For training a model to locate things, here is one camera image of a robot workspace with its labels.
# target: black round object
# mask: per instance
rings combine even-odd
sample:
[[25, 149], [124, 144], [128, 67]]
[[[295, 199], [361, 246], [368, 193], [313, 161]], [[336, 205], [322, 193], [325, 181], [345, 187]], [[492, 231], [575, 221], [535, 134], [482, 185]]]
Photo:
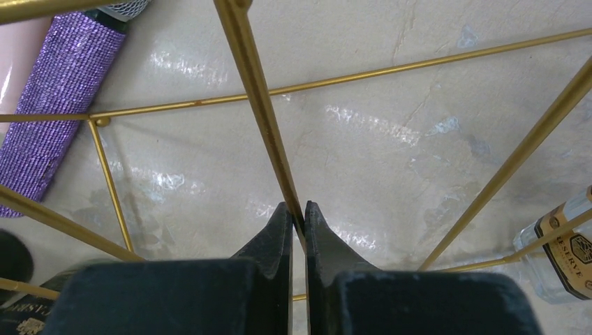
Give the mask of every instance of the black round object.
[[[0, 278], [28, 283], [33, 276], [33, 258], [29, 249], [13, 234], [0, 230]], [[0, 290], [0, 305], [16, 292]]]

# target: gold wire rack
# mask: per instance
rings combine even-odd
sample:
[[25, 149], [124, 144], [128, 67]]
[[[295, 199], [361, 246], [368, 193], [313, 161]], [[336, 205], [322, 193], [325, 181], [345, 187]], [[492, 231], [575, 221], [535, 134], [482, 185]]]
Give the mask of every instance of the gold wire rack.
[[[82, 10], [103, 6], [106, 4], [120, 2], [113, 0], [0, 0], [0, 24], [27, 20], [35, 17], [65, 13], [72, 10]], [[572, 38], [592, 35], [592, 28], [560, 33], [558, 35], [525, 40], [522, 42], [508, 45], [500, 45], [486, 49], [454, 54], [446, 57], [417, 61], [414, 63], [381, 68], [362, 73], [343, 75], [314, 82], [290, 85], [268, 90], [265, 76], [263, 74], [257, 47], [253, 39], [253, 33], [247, 12], [251, 6], [252, 0], [214, 0], [220, 20], [235, 63], [239, 70], [241, 80], [245, 88], [245, 94], [232, 96], [219, 96], [214, 98], [182, 101], [178, 103], [168, 103], [163, 105], [152, 105], [144, 107], [128, 108], [124, 110], [112, 110], [96, 112], [93, 114], [28, 114], [28, 115], [0, 115], [0, 122], [30, 122], [30, 121], [58, 121], [58, 120], [80, 120], [85, 121], [90, 127], [93, 141], [96, 147], [99, 161], [108, 190], [113, 202], [115, 214], [121, 228], [121, 234], [124, 238], [126, 248], [122, 248], [112, 241], [88, 230], [72, 220], [58, 214], [43, 205], [34, 202], [12, 190], [0, 185], [0, 204], [19, 211], [24, 215], [39, 221], [45, 225], [54, 228], [64, 234], [102, 250], [110, 255], [124, 261], [144, 261], [139, 255], [134, 253], [131, 238], [124, 219], [121, 203], [117, 196], [117, 191], [109, 169], [105, 150], [101, 144], [98, 134], [98, 127], [105, 127], [110, 124], [111, 118], [123, 117], [134, 114], [164, 112], [167, 110], [177, 110], [189, 107], [200, 107], [206, 105], [215, 105], [219, 103], [231, 103], [236, 101], [249, 100], [258, 128], [265, 143], [265, 148], [272, 162], [276, 178], [278, 180], [284, 200], [288, 206], [289, 212], [296, 218], [297, 234], [300, 243], [304, 247], [304, 238], [302, 236], [302, 225], [304, 217], [300, 208], [296, 188], [290, 172], [286, 152], [283, 148], [280, 130], [276, 121], [275, 113], [271, 104], [270, 96], [287, 94], [307, 89], [315, 89], [344, 82], [363, 80], [381, 75], [389, 75], [418, 68], [426, 68], [448, 64], [456, 61], [463, 61], [478, 57], [485, 57], [502, 52], [520, 50], [527, 47], [535, 47], [549, 43], [559, 42]], [[549, 134], [559, 125], [559, 123], [569, 114], [569, 112], [583, 99], [583, 97], [592, 89], [592, 57], [590, 57], [578, 73], [572, 78], [565, 89], [559, 94], [557, 99], [551, 104], [549, 109], [543, 114], [538, 122], [528, 132], [518, 147], [510, 154], [507, 160], [502, 164], [496, 174], [489, 180], [487, 185], [480, 191], [468, 209], [461, 215], [459, 220], [442, 238], [440, 243], [430, 253], [423, 262], [419, 270], [427, 270], [430, 265], [442, 254], [442, 252], [456, 239], [456, 237], [467, 227], [473, 218], [483, 209], [483, 207], [493, 198], [493, 196], [502, 188], [508, 179], [520, 168], [526, 159], [538, 148], [538, 146], [549, 136]], [[496, 265], [517, 262], [521, 257], [534, 252], [551, 240], [574, 229], [578, 225], [592, 219], [592, 210], [588, 210], [578, 217], [572, 219], [568, 224], [561, 226], [552, 233], [539, 238], [533, 243], [525, 246], [523, 249], [512, 255], [444, 269], [442, 271], [467, 271], [482, 269], [485, 267], [494, 267]], [[0, 289], [14, 290], [31, 295], [38, 295], [48, 299], [56, 299], [58, 292], [40, 288], [27, 283], [10, 281], [0, 278]], [[305, 300], [306, 294], [295, 295], [293, 301]]]

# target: sparkly purple cylinder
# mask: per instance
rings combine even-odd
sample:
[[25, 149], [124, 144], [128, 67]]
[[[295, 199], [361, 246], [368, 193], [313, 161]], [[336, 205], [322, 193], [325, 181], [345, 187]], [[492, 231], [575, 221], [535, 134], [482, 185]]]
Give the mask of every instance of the sparkly purple cylinder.
[[[16, 114], [85, 113], [125, 35], [82, 13], [54, 18]], [[41, 201], [80, 121], [13, 122], [0, 148], [0, 184]], [[21, 213], [0, 206], [1, 217]]]

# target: pink object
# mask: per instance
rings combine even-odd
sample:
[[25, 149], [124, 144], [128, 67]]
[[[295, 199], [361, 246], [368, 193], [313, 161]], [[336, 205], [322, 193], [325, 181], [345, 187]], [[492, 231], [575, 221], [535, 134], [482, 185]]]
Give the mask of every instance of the pink object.
[[[14, 114], [22, 90], [50, 28], [42, 18], [0, 26], [0, 114]], [[0, 123], [0, 133], [8, 123]]]

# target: marble floor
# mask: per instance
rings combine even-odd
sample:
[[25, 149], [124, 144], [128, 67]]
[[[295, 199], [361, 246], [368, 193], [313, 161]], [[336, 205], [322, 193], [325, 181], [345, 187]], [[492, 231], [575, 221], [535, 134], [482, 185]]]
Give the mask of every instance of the marble floor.
[[[254, 1], [269, 87], [589, 28], [592, 2]], [[416, 269], [592, 54], [590, 37], [272, 98], [302, 203], [384, 269]], [[132, 21], [94, 111], [243, 92], [211, 1], [154, 0]], [[590, 184], [588, 95], [434, 268], [488, 260]], [[140, 255], [225, 258], [282, 201], [247, 102], [113, 119], [101, 129]], [[123, 245], [89, 129], [44, 204]], [[28, 218], [2, 219], [31, 249], [34, 283], [101, 252]], [[294, 293], [304, 292], [295, 248]], [[507, 274], [546, 334], [592, 333], [592, 305], [549, 305], [520, 264]], [[306, 333], [294, 303], [294, 333]]]

